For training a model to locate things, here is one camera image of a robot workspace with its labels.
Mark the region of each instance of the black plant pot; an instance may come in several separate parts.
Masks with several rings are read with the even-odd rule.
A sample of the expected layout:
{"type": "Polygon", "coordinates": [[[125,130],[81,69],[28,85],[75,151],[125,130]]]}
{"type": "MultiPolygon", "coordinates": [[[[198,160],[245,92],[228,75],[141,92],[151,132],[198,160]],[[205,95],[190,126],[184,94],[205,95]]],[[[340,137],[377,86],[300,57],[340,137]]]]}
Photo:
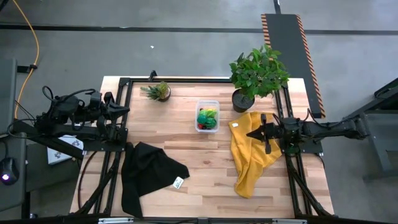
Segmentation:
{"type": "Polygon", "coordinates": [[[232,104],[236,112],[243,113],[253,106],[254,99],[251,100],[248,96],[240,93],[239,90],[235,90],[232,94],[232,104]]]}
{"type": "Polygon", "coordinates": [[[172,95],[172,89],[169,87],[169,94],[164,99],[158,99],[159,102],[166,102],[172,95]]]}

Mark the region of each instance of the plastic container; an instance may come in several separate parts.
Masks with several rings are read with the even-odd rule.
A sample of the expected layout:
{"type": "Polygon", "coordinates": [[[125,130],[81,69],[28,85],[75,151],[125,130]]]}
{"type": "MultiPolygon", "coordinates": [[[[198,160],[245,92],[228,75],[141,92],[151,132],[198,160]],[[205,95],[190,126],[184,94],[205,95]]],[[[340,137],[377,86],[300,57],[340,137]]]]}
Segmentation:
{"type": "Polygon", "coordinates": [[[197,103],[197,108],[196,108],[196,112],[195,112],[195,128],[197,129],[198,132],[200,133],[216,133],[218,131],[218,129],[220,128],[220,104],[218,103],[218,101],[216,100],[199,100],[197,103]],[[203,109],[216,109],[217,110],[217,114],[215,116],[215,119],[217,121],[217,125],[215,126],[215,128],[213,129],[209,129],[209,130],[203,130],[203,129],[199,129],[198,128],[198,115],[199,115],[199,111],[200,108],[203,109]]]}

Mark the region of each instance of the white sticker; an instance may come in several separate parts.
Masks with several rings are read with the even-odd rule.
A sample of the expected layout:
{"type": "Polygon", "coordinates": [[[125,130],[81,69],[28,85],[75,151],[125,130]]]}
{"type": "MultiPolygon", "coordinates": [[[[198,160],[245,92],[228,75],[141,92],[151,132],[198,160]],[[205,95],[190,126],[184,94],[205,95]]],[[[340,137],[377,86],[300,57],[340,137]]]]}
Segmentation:
{"type": "Polygon", "coordinates": [[[184,182],[184,179],[182,179],[181,177],[177,177],[174,181],[173,187],[175,187],[176,189],[179,189],[183,182],[184,182]]]}

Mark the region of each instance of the yellow towel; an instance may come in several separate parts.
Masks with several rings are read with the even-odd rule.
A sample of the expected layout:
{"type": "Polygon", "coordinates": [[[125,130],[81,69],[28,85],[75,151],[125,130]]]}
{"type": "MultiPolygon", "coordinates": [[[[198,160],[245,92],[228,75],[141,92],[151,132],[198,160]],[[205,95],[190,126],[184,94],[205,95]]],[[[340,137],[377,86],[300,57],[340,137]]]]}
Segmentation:
{"type": "MultiPolygon", "coordinates": [[[[282,155],[275,140],[269,140],[271,154],[266,154],[264,142],[246,136],[261,125],[260,115],[260,112],[250,112],[229,122],[232,132],[231,152],[238,172],[235,192],[245,198],[253,195],[254,185],[262,175],[262,170],[282,155]]],[[[266,117],[268,123],[272,122],[272,113],[266,113],[266,117]]]]}

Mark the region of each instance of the wooden tabletop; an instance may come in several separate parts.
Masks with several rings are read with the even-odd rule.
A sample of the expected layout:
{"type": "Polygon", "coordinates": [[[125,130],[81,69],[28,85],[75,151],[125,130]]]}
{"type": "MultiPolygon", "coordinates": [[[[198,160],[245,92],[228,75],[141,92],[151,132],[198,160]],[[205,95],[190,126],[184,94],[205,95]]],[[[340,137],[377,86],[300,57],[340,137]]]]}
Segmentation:
{"type": "MultiPolygon", "coordinates": [[[[101,92],[111,91],[116,96],[119,78],[104,77],[101,92]]],[[[146,94],[140,91],[141,86],[147,85],[148,83],[135,83],[133,86],[131,110],[127,119],[128,141],[134,145],[142,141],[163,148],[169,157],[188,167],[190,177],[178,190],[170,186],[141,197],[144,217],[294,217],[283,156],[264,169],[262,177],[256,183],[252,198],[242,198],[234,191],[238,174],[230,151],[231,131],[228,122],[239,118],[242,114],[233,111],[231,102],[233,84],[169,83],[172,96],[165,103],[148,100],[146,94]],[[196,131],[194,122],[198,100],[219,101],[220,129],[216,134],[202,134],[196,131]]],[[[308,99],[303,79],[291,78],[289,92],[295,117],[304,119],[307,115],[308,99]]],[[[256,98],[254,106],[248,111],[276,113],[275,98],[272,96],[256,98]]],[[[90,197],[98,185],[103,157],[104,153],[99,152],[88,164],[81,187],[82,203],[90,197]]],[[[302,157],[309,189],[324,208],[333,213],[321,160],[312,154],[303,154],[302,157]]],[[[124,154],[119,166],[112,216],[130,216],[121,208],[120,169],[123,161],[124,154]]],[[[71,212],[78,210],[76,193],[77,191],[71,212]]],[[[300,208],[304,211],[301,191],[298,191],[298,195],[300,208]]],[[[107,196],[108,187],[104,191],[101,210],[104,209],[107,196]]]]}

